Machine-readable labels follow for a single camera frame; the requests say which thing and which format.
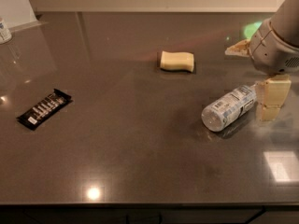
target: green light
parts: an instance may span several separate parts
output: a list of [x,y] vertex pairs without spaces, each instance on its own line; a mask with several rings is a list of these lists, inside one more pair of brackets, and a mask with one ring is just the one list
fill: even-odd
[[262,22],[261,21],[257,21],[254,22],[252,24],[248,24],[245,28],[244,28],[244,36],[246,39],[251,39],[252,35],[259,29],[259,27],[261,26]]

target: gray robot arm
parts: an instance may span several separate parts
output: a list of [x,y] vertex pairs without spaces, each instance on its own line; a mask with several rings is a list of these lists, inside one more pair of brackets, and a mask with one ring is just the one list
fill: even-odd
[[299,0],[285,0],[278,11],[263,21],[248,44],[257,70],[268,75],[299,70]]

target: gray tabletop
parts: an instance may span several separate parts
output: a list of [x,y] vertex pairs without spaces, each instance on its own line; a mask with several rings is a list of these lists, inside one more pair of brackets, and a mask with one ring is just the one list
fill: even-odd
[[[201,121],[266,78],[224,51],[269,16],[44,13],[15,32],[0,45],[0,204],[299,203],[298,74],[272,123]],[[195,74],[160,70],[162,50],[192,52]],[[35,131],[17,122],[54,88],[73,103]]]

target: black packet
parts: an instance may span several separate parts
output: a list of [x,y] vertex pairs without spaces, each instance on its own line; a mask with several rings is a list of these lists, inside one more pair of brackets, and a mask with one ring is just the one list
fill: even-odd
[[72,102],[71,96],[54,89],[53,93],[49,94],[21,116],[18,116],[17,120],[30,130],[35,130],[40,124],[70,102]]

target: shiny table surface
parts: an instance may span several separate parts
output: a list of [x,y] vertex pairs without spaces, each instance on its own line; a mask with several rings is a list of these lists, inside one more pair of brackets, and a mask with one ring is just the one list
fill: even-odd
[[[44,13],[14,32],[0,45],[0,204],[299,203],[298,74],[272,123],[253,109],[221,133],[201,121],[266,78],[224,51],[270,16]],[[193,52],[195,74],[160,70],[162,50]],[[35,131],[16,121],[54,88],[74,102]]]

